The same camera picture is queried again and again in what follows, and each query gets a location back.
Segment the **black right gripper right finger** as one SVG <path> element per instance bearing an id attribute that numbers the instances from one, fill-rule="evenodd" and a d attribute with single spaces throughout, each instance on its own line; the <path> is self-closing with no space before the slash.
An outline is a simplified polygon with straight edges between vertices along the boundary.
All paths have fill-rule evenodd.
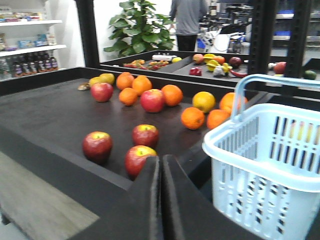
<path id="1" fill-rule="evenodd" d="M 166 240 L 257 240 L 216 210 L 173 155 L 161 163 L 161 211 Z"/>

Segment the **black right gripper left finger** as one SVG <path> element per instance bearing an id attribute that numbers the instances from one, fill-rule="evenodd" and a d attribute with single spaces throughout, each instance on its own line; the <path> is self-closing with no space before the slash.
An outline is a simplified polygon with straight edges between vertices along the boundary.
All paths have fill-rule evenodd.
<path id="1" fill-rule="evenodd" d="M 161 164 L 148 157 L 128 191 L 72 240 L 162 240 Z"/>

